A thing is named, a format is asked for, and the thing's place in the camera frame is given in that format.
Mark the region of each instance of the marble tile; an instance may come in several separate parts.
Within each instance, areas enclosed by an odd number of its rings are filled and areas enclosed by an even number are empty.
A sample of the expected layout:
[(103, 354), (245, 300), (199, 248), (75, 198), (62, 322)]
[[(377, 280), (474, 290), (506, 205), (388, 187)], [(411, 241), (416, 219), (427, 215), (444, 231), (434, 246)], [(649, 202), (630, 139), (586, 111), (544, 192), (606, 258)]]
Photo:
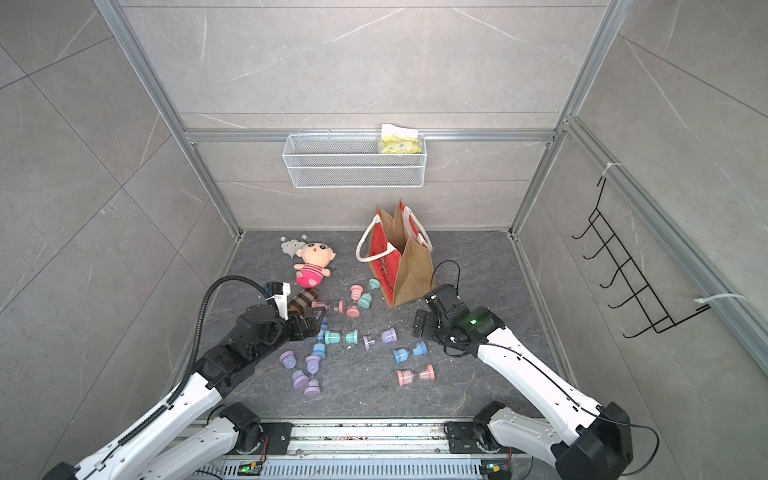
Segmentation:
[[(616, 402), (632, 422), (658, 428), (603, 313), (541, 201), (537, 200), (521, 231), (521, 242), (549, 309), (578, 388), (602, 404)], [(633, 433), (634, 462), (639, 468), (652, 453), (652, 435)], [(637, 478), (683, 476), (666, 439), (648, 468)]]
[(90, 455), (154, 405), (194, 328), (205, 290), (177, 254), (69, 423), (45, 469), (59, 462), (74, 464)]
[(768, 3), (638, 0), (621, 34), (768, 114)]
[(427, 181), (530, 180), (543, 142), (434, 142), (427, 146)]
[[(550, 170), (541, 201), (586, 279), (684, 477), (759, 478), (764, 448), (749, 439), (764, 436), (759, 425), (766, 420), (762, 405), (768, 402), (768, 382), (728, 328), (706, 312), (666, 332), (625, 339), (623, 334), (648, 325), (640, 307), (634, 301), (617, 310), (607, 307), (627, 298), (626, 283), (619, 277), (610, 288), (600, 288), (599, 283), (608, 284), (615, 271), (610, 256), (603, 251), (584, 260), (581, 255), (592, 255), (600, 240), (592, 232), (580, 240), (571, 238), (587, 225), (586, 216), (599, 193), (595, 187), (599, 176), (580, 148), (567, 144)], [(670, 315), (680, 320), (693, 313), (697, 291), (610, 185), (602, 194), (601, 211)], [(609, 247), (614, 255), (623, 254), (617, 243)], [(636, 280), (633, 267), (624, 270), (631, 282)], [(652, 315), (663, 316), (650, 294), (641, 297)], [(738, 415), (723, 414), (734, 409)]]
[(0, 309), (120, 187), (31, 81), (0, 89)]
[(179, 253), (197, 275), (210, 285), (218, 278), (234, 239), (213, 203), (208, 204), (181, 245)]
[(177, 249), (208, 203), (208, 193), (173, 138), (125, 184), (125, 191)]
[(510, 465), (513, 475), (525, 475), (530, 468), (531, 473), (526, 477), (529, 480), (561, 480), (558, 471), (553, 466), (536, 458), (514, 458)]
[(461, 114), (181, 114), (187, 128), (554, 128), (560, 112)]
[(180, 111), (488, 113), (559, 111), (604, 8), (125, 11)]
[(0, 47), (0, 88), (12, 81), (17, 81), (23, 76), (24, 72), (16, 62), (13, 61), (11, 55), (8, 55), (8, 53)]
[[(408, 0), (120, 0), (124, 7), (412, 7)], [(420, 0), (422, 7), (599, 6), (607, 0)]]
[(39, 473), (174, 255), (121, 190), (0, 314), (0, 477)]
[[(230, 268), (230, 274), (253, 278), (258, 282), (295, 278), (293, 264), (280, 250), (283, 235), (297, 238), (301, 231), (247, 232)], [(435, 246), (435, 264), (456, 259), (462, 266), (460, 293), (471, 306), (485, 305), (509, 322), (525, 345), (543, 362), (552, 365), (549, 348), (531, 306), (528, 291), (515, 261), (505, 232), (431, 232)], [(319, 286), (322, 299), (349, 297), (349, 285), (363, 283), (371, 276), (368, 265), (354, 256), (360, 232), (315, 231), (310, 239), (328, 243), (337, 253), (329, 265), (332, 273)], [(436, 274), (439, 282), (455, 281), (455, 270), (443, 266)], [(293, 291), (299, 287), (294, 283)], [(278, 365), (275, 354), (257, 365), (257, 373), (244, 382), (228, 399), (241, 401), (263, 417), (290, 416), (471, 416), (498, 400), (526, 414), (536, 410), (495, 370), (472, 357), (451, 359), (437, 345), (430, 343), (426, 357), (412, 357), (407, 368), (423, 370), (428, 364), (435, 369), (434, 382), (414, 382), (407, 389), (395, 383), (398, 366), (392, 358), (392, 347), (410, 348), (416, 340), (410, 330), (421, 300), (389, 309), (380, 292), (372, 292), (371, 308), (359, 318), (330, 316), (331, 330), (358, 329), (359, 334), (381, 333), (393, 326), (398, 340), (391, 345), (374, 346), (366, 351), (362, 345), (347, 349), (345, 345), (329, 346), (318, 378), (323, 394), (316, 398), (301, 395), (290, 387), (290, 373)], [(202, 348), (216, 344), (227, 333), (233, 321), (249, 305), (262, 300), (248, 285), (227, 284), (212, 306), (204, 330)], [(285, 345), (293, 349), (303, 364), (311, 352), (313, 339)]]
[(121, 184), (170, 135), (114, 38), (31, 78)]
[(621, 38), (592, 91), (584, 123), (768, 318), (768, 119)]
[(363, 229), (376, 205), (392, 214), (402, 198), (426, 228), (506, 230), (528, 182), (428, 182), (420, 188), (298, 189), (290, 182), (219, 185), (243, 228)]
[(111, 35), (91, 0), (23, 0), (0, 6), (0, 44), (28, 74)]
[(218, 181), (290, 182), (285, 142), (206, 142), (197, 145)]

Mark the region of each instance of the gray floor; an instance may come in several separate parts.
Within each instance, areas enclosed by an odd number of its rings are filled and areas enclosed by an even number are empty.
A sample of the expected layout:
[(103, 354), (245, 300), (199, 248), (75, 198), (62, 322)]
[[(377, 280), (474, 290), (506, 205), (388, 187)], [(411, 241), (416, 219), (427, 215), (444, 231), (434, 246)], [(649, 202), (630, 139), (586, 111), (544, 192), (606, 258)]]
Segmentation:
[[(303, 232), (248, 232), (235, 256), (231, 274), (248, 276), (259, 282), (292, 281), (293, 264), (280, 249), (280, 237), (298, 238)], [(367, 286), (371, 271), (355, 258), (358, 232), (307, 232), (310, 240), (328, 243), (336, 252), (329, 265), (332, 275), (319, 287), (320, 299), (349, 299), (349, 286)], [(432, 258), (437, 262), (452, 258), (462, 265), (460, 293), (473, 308), (484, 305), (499, 315), (522, 342), (542, 361), (553, 361), (535, 317), (521, 271), (509, 240), (502, 232), (434, 232)], [(438, 283), (455, 280), (455, 268), (446, 264), (437, 273)], [(294, 291), (299, 287), (292, 281)], [(318, 379), (323, 392), (307, 397), (293, 390), (290, 373), (278, 365), (277, 354), (257, 365), (256, 374), (233, 392), (227, 400), (243, 402), (263, 418), (278, 417), (470, 417), (492, 400), (498, 400), (525, 415), (538, 416), (536, 409), (495, 370), (471, 356), (447, 357), (434, 343), (427, 356), (411, 356), (397, 366), (393, 347), (411, 348), (416, 340), (410, 326), (422, 300), (390, 310), (378, 291), (370, 310), (357, 319), (329, 315), (331, 330), (358, 329), (360, 336), (381, 333), (390, 326), (398, 333), (398, 342), (378, 344), (366, 351), (362, 344), (347, 348), (340, 343), (328, 346)], [(263, 300), (247, 285), (226, 284), (216, 298), (204, 330), (202, 347), (215, 344), (233, 325), (245, 308)], [(278, 351), (292, 349), (303, 367), (303, 358), (312, 351), (314, 340), (290, 343)], [(434, 366), (434, 382), (418, 381), (399, 388), (396, 370), (423, 370)]]

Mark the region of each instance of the white wire basket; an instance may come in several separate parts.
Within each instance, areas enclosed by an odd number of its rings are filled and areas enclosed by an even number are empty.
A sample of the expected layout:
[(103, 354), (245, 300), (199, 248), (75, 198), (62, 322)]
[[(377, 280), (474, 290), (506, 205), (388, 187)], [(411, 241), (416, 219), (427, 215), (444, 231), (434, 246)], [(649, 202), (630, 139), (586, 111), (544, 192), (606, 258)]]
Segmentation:
[(421, 187), (427, 148), (420, 154), (380, 154), (377, 133), (288, 135), (283, 160), (296, 188)]

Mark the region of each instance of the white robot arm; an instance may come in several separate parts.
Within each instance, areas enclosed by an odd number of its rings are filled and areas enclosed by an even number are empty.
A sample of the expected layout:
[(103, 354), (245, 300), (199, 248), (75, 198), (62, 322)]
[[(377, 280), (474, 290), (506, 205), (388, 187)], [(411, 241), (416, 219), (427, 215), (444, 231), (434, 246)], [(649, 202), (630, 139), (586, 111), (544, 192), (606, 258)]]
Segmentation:
[[(227, 279), (253, 284), (242, 277), (217, 280), (204, 297), (199, 327), (207, 300)], [(259, 417), (235, 403), (197, 434), (164, 450), (187, 425), (248, 378), (256, 362), (290, 339), (316, 335), (322, 315), (318, 319), (314, 309), (309, 309), (312, 314), (307, 318), (289, 315), (288, 293), (287, 284), (268, 284), (263, 291), (268, 304), (251, 306), (218, 346), (190, 361), (188, 375), (172, 393), (102, 449), (75, 467), (57, 465), (44, 480), (179, 480), (232, 450), (251, 453), (260, 445), (266, 448)], [(415, 336), (440, 343), (446, 353), (454, 349), (490, 365), (545, 418), (529, 418), (492, 402), (473, 422), (481, 450), (520, 449), (553, 465), (564, 480), (618, 478), (633, 455), (624, 410), (614, 403), (602, 408), (576, 390), (525, 348), (490, 310), (480, 307), (470, 312), (453, 286), (441, 285), (425, 300), (431, 312), (416, 313)], [(192, 358), (196, 356), (193, 348)]]

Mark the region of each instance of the gray tile wall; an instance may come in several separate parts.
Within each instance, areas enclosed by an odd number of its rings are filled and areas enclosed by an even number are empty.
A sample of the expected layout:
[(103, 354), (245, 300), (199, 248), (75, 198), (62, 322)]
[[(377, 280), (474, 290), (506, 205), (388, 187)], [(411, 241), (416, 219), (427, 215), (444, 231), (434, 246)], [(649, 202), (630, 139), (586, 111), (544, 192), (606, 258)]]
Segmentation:
[(768, 2), (639, 0), (584, 123), (768, 319)]
[(541, 142), (436, 142), (428, 145), (424, 187), (293, 187), (283, 144), (203, 143), (211, 172), (246, 228), (359, 229), (376, 206), (399, 199), (432, 229), (509, 227), (538, 163)]
[[(124, 0), (189, 128), (552, 128), (605, 2)], [(202, 144), (246, 228), (506, 228), (543, 144), (430, 144), (418, 189), (297, 190), (279, 144)], [(313, 208), (306, 207), (312, 202)]]
[(232, 238), (169, 136), (90, 0), (0, 5), (0, 478), (78, 462), (176, 368)]
[(604, 3), (123, 5), (190, 127), (427, 128), (554, 127)]
[[(554, 321), (578, 385), (601, 402), (615, 401), (630, 417), (658, 427), (662, 446), (637, 478), (762, 478), (766, 451), (768, 381), (727, 327), (705, 312), (663, 333), (627, 339), (648, 323), (594, 232), (580, 240), (599, 190), (600, 170), (567, 141), (521, 234), (530, 269)], [(699, 295), (644, 225), (609, 186), (601, 211), (674, 319), (698, 306)], [(607, 228), (596, 223), (604, 238)], [(618, 261), (626, 255), (616, 241)], [(636, 269), (624, 271), (635, 288)], [(652, 316), (660, 308), (641, 295)], [(654, 440), (634, 430), (635, 462), (641, 465)]]

